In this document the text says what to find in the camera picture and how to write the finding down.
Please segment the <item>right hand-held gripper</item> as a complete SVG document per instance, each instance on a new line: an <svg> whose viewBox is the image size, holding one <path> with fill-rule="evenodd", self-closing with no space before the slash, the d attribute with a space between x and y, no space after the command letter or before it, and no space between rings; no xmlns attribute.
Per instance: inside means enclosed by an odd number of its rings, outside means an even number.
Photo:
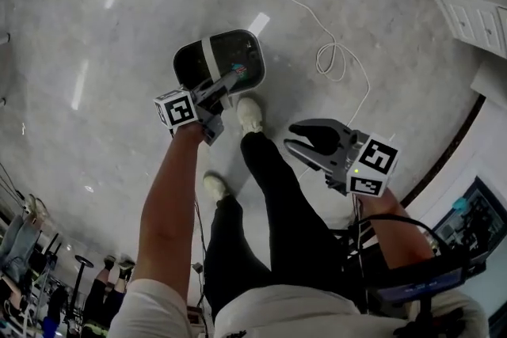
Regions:
<svg viewBox="0 0 507 338"><path fill-rule="evenodd" d="M330 188L373 197L385 191L398 161L398 149L388 140L331 119L301 120L288 130L310 144L285 139L286 150L309 168L324 171Z"/></svg>

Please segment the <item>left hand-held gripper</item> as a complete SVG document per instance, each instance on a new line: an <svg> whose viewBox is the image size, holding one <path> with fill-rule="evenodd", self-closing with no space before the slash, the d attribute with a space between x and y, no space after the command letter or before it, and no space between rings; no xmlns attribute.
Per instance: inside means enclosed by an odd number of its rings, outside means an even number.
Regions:
<svg viewBox="0 0 507 338"><path fill-rule="evenodd" d="M238 81L235 70L215 82L209 78L194 89L181 86L154 99L159 119L173 134L179 127L198 122L210 146L223 132L221 113L232 108L229 90Z"/></svg>

